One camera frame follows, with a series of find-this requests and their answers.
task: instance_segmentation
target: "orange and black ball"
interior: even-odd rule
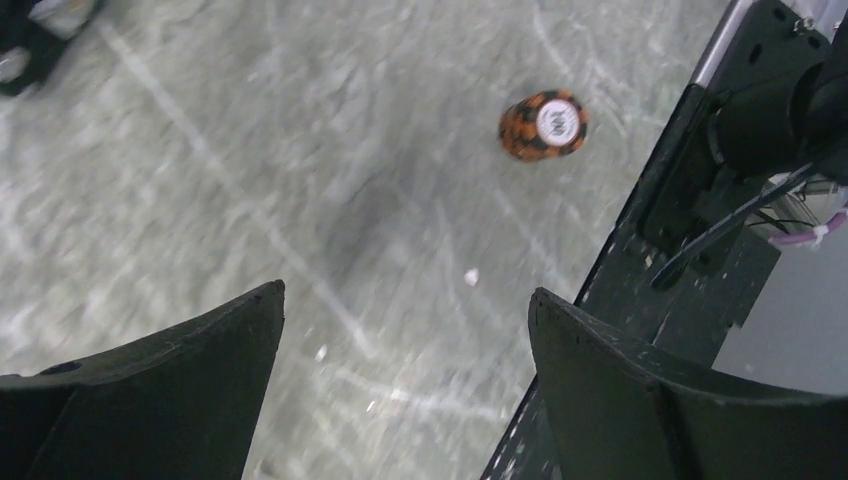
[[[568,90],[548,90],[510,107],[501,117],[504,150],[523,162],[568,155],[583,146],[589,112]]]

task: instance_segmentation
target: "gray floor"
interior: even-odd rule
[[[245,477],[475,478],[533,375],[530,293],[575,295],[724,5],[113,1],[0,103],[0,373],[282,278]],[[499,114],[550,87],[588,143],[511,162]]]

